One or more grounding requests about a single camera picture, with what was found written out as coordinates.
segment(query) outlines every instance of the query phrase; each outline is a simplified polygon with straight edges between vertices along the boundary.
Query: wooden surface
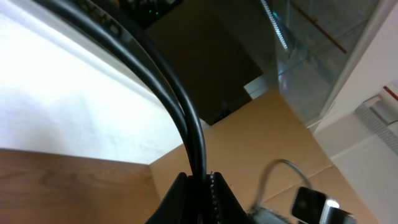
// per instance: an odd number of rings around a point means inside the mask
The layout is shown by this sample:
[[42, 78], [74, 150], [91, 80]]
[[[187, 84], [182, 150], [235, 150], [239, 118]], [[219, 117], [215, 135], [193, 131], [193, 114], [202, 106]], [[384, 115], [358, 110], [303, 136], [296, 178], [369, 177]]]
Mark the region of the wooden surface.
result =
[[[314, 175], [310, 178], [310, 182], [314, 190], [321, 191], [329, 195], [329, 197], [339, 202], [341, 209], [354, 214], [358, 223], [379, 223], [335, 166], [331, 166]], [[290, 215], [290, 209], [293, 205], [297, 189], [301, 185], [301, 183], [297, 184], [266, 200], [263, 203], [263, 206], [288, 217], [292, 223], [297, 223], [297, 219]]]
[[0, 223], [144, 223], [159, 203], [146, 165], [0, 150]]
[[184, 1], [146, 32], [208, 124], [224, 110], [235, 111], [251, 101], [243, 86], [262, 71], [214, 15], [209, 1]]
[[[216, 123], [205, 131], [205, 138], [208, 172], [222, 173], [244, 209], [252, 204], [260, 173], [271, 160], [288, 159], [309, 177], [332, 165], [277, 90]], [[174, 149], [151, 164], [150, 169], [163, 198], [179, 172], [190, 173], [185, 148]], [[300, 182], [286, 166], [278, 167], [270, 180], [267, 198]]]

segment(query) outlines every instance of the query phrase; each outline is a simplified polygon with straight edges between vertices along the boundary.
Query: black device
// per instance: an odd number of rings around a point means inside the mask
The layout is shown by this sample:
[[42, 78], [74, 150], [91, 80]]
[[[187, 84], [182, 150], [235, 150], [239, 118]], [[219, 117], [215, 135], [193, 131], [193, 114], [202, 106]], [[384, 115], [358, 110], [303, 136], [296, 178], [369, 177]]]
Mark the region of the black device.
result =
[[[52, 11], [82, 33], [95, 40], [130, 68], [159, 98], [174, 120], [187, 150], [192, 174], [180, 173], [170, 187], [156, 212], [147, 224], [246, 224], [288, 223], [286, 219], [259, 207], [255, 203], [246, 213], [236, 200], [223, 176], [206, 172], [206, 149], [203, 131], [195, 107], [172, 67], [142, 29], [122, 11], [104, 0], [90, 0], [99, 10], [107, 13], [115, 23], [128, 31], [155, 62], [162, 75], [146, 68], [121, 40], [98, 20], [78, 6], [79, 0], [34, 0]], [[310, 187], [308, 179], [298, 168], [286, 160], [277, 160], [270, 166], [285, 163], [294, 168]], [[261, 187], [265, 186], [267, 175]], [[319, 223], [325, 213], [327, 197], [310, 189], [300, 189], [292, 213], [304, 223]], [[340, 209], [329, 207], [327, 223], [349, 223], [352, 216]]]

